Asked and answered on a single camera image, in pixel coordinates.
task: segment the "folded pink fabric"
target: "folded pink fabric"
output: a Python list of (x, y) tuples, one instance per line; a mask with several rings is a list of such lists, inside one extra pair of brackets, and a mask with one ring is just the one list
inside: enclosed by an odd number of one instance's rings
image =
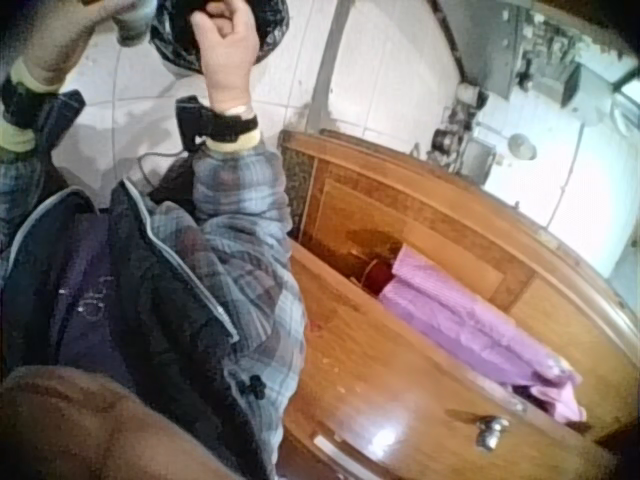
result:
[(510, 317), (406, 245), (393, 274), (378, 298), (398, 317), (487, 378), (530, 387), (556, 420), (586, 420), (573, 394), (580, 376)]

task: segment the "cable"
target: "cable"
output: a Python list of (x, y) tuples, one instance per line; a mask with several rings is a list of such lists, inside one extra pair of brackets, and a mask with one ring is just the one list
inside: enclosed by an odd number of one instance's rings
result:
[(138, 162), (138, 168), (140, 168), (140, 173), (142, 173), (142, 177), (144, 178), (145, 182), (147, 182), (149, 184), (149, 186), (152, 189), (157, 188), (157, 185), (154, 184), (151, 179), (149, 179), (149, 176), (147, 175), (147, 172), (144, 171), (144, 168), (142, 168), (142, 160), (144, 160), (147, 157), (162, 157), (162, 158), (174, 158), (177, 160), (178, 157), (180, 155), (182, 155), (183, 153), (185, 153), (185, 150), (182, 149), (179, 152), (176, 153), (160, 153), (160, 152), (147, 152), (147, 153), (143, 153), (142, 155), (140, 155), (136, 161)]

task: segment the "purple shirt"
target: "purple shirt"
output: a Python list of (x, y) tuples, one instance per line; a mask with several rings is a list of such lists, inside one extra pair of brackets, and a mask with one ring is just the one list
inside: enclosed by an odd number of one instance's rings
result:
[(51, 318), (50, 342), (57, 364), (102, 373), (133, 389), (111, 335), (119, 309), (108, 231), (106, 215), (76, 217), (65, 239), (69, 253)]

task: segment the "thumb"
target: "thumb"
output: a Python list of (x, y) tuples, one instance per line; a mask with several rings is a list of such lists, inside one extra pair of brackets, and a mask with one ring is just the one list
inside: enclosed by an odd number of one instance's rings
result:
[(82, 8), (85, 23), (96, 26), (117, 15), (127, 13), (136, 6), (136, 0), (99, 0)]
[(222, 41), (213, 20), (204, 12), (197, 11), (191, 15), (191, 26), (201, 49), (213, 47)]

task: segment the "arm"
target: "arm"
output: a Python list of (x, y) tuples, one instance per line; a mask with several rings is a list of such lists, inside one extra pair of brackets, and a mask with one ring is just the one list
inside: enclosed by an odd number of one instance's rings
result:
[[(134, 5), (135, 0), (48, 2), (39, 12), (24, 56), (11, 69), (10, 81), (36, 93), (56, 93), (78, 62), (95, 27)], [(18, 128), (0, 118), (0, 260), (35, 209), (44, 184), (44, 163), (36, 149), (33, 126)], [(5, 272), (0, 269), (0, 279)]]
[[(200, 12), (192, 22), (212, 108), (249, 117), (249, 75), (258, 52), (255, 23), (244, 0), (226, 5), (210, 4), (207, 11), (214, 19)], [(207, 141), (194, 159), (194, 172), (196, 220), (230, 279), (221, 300), (245, 343), (228, 371), (244, 379), (258, 374), (266, 384), (265, 398), (246, 396), (246, 407), (267, 460), (275, 463), (282, 416), (303, 365), (305, 324), (289, 267), (291, 217), (282, 159), (255, 131), (233, 143)]]

